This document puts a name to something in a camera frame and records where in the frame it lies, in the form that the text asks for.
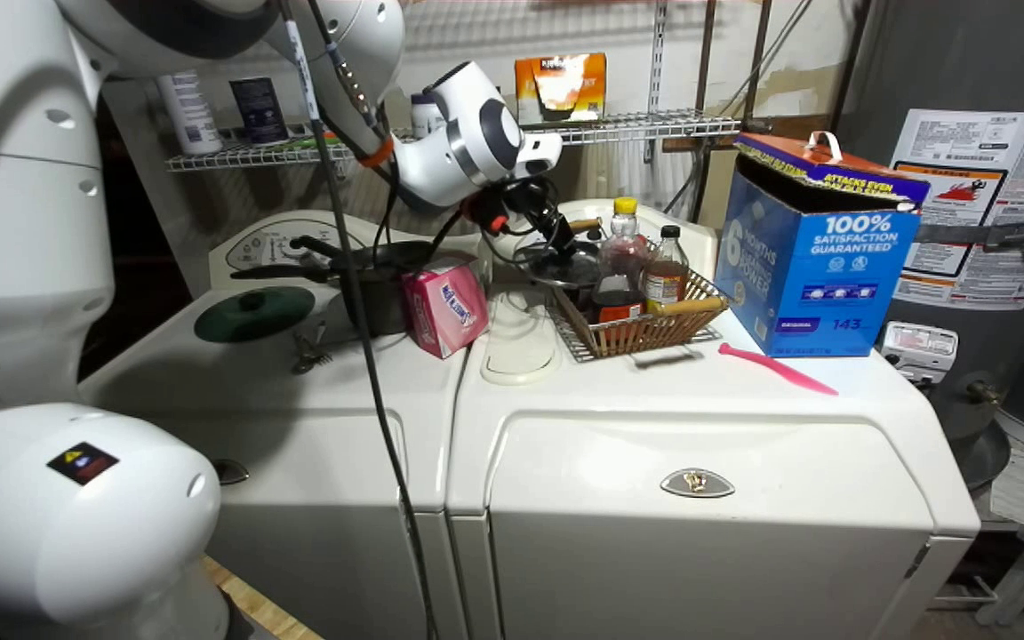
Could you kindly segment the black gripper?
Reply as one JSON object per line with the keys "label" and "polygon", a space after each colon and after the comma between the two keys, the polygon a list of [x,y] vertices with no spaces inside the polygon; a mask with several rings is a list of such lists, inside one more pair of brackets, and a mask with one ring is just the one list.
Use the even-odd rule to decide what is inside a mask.
{"label": "black gripper", "polygon": [[522,219],[534,233],[541,233],[550,242],[550,245],[541,242],[528,256],[528,273],[537,281],[588,286],[596,279],[596,245],[582,237],[564,242],[564,219],[553,210],[543,178],[499,183],[470,200],[470,220],[487,235],[513,235],[515,219]]}

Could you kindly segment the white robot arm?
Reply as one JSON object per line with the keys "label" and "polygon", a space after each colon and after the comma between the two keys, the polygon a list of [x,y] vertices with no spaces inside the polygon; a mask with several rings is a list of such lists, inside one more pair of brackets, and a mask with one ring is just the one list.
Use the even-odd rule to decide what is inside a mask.
{"label": "white robot arm", "polygon": [[81,345],[113,298],[102,83],[277,44],[308,125],[423,210],[557,165],[561,140],[522,128],[474,62],[390,132],[401,40],[398,0],[0,0],[0,640],[227,640],[233,621],[204,572],[214,461],[79,399]]}

